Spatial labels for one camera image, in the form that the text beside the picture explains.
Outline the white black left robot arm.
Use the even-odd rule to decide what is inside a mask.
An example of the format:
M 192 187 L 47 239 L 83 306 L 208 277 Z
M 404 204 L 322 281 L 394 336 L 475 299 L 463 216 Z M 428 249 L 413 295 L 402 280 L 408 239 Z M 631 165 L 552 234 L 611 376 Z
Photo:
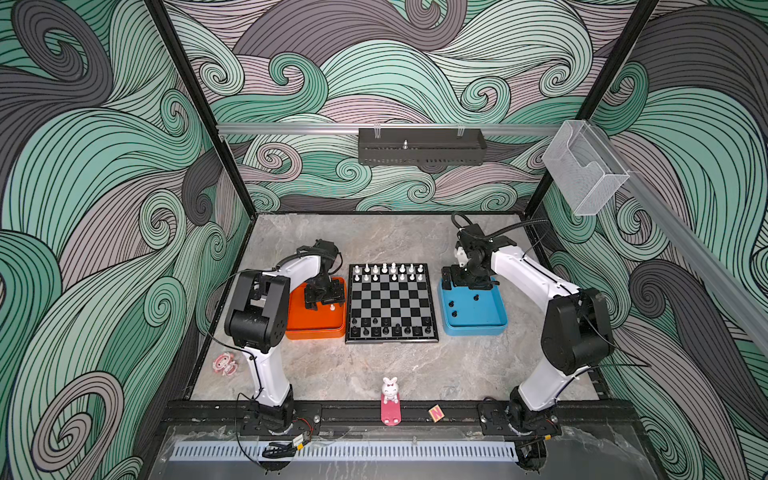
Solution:
M 246 360 L 254 381 L 254 410 L 271 429 L 293 421 L 293 390 L 284 372 L 280 343 L 289 324 L 291 296 L 302 289 L 298 312 L 332 312 L 345 303 L 345 287 L 332 276 L 343 259 L 331 241 L 300 246 L 270 270 L 247 269 L 235 277 L 224 313 L 224 330 Z

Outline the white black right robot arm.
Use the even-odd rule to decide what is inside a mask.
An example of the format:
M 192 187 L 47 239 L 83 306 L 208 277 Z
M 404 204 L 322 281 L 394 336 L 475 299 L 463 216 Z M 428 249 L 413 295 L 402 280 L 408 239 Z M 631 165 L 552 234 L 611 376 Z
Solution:
M 615 350 L 607 300 L 599 290 L 581 288 L 545 269 L 506 235 L 543 225 L 543 219 L 523 220 L 492 233 L 462 213 L 453 213 L 451 222 L 457 228 L 456 263 L 442 269 L 439 292 L 482 295 L 504 279 L 542 310 L 543 357 L 510 393 L 507 417 L 518 431 L 532 431 L 536 422 L 553 426 L 551 411 L 560 394 Z

